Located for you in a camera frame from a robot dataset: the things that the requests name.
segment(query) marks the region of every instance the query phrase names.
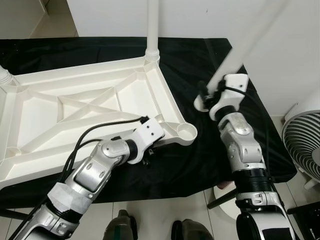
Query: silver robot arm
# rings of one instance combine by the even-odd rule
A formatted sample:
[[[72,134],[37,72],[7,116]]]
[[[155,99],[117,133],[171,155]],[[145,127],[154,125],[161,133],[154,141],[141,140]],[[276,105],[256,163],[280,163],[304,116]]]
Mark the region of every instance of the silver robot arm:
[[[240,240],[295,240],[294,230],[266,168],[253,128],[237,112],[247,89],[246,74],[227,74],[213,94],[200,85],[202,105],[209,111],[224,143],[241,210],[236,227]]]
[[[80,218],[97,198],[112,170],[125,162],[136,164],[147,150],[165,135],[154,118],[125,139],[100,141],[87,158],[65,180],[47,194],[48,201],[33,215],[15,240],[68,239]]]

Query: round white base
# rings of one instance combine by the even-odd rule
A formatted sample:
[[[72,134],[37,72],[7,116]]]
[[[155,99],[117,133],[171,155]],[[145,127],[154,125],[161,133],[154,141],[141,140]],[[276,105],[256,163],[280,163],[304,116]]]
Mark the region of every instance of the round white base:
[[[215,197],[215,199],[218,199],[218,198],[222,197],[223,195],[229,193],[230,191],[234,190],[235,188],[236,188],[236,186],[235,186],[234,182],[230,183],[224,189],[220,189],[217,186],[215,186],[213,188],[214,197]],[[222,209],[222,211],[225,212],[225,214],[227,214],[229,217],[231,217],[235,220],[237,219],[237,216],[241,213],[240,209],[236,205],[236,198],[233,198],[233,199],[221,204],[219,207]]]

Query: white wall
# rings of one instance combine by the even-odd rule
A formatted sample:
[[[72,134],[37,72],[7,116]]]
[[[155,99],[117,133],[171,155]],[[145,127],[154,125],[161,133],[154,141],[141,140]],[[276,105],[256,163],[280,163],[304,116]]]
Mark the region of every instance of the white wall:
[[[0,0],[0,39],[29,38],[44,14],[40,0]]]
[[[80,37],[146,36],[147,0],[67,0]],[[233,46],[265,0],[159,0],[161,37],[228,38]],[[271,115],[320,86],[319,0],[292,0],[245,61]]]

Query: black cloth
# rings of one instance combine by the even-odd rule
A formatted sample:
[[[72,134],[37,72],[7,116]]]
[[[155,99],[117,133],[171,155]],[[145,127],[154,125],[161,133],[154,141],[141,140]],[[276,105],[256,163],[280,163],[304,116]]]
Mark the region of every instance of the black cloth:
[[[0,40],[0,65],[12,74],[27,74],[58,68],[141,57],[143,37],[76,37]],[[192,145],[176,143],[154,150],[150,167],[142,163],[117,167],[96,203],[186,197],[231,180],[226,149],[217,124],[193,106],[197,83],[208,82],[231,45],[227,39],[160,38],[160,68],[185,120],[195,125],[198,137]],[[245,73],[244,67],[239,71]],[[247,92],[263,104],[250,82]],[[254,128],[265,150],[265,127],[259,109],[244,98],[241,113]],[[276,182],[296,174],[270,117],[270,171]],[[0,208],[34,206],[54,185],[58,175],[8,186],[0,191]]]

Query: fan grille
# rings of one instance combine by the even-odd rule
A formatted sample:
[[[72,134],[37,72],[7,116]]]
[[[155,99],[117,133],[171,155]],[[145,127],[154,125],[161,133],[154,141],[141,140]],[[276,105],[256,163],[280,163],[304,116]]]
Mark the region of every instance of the fan grille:
[[[283,141],[293,160],[320,180],[320,166],[312,157],[313,151],[320,147],[320,113],[309,113],[291,120],[284,129]]]

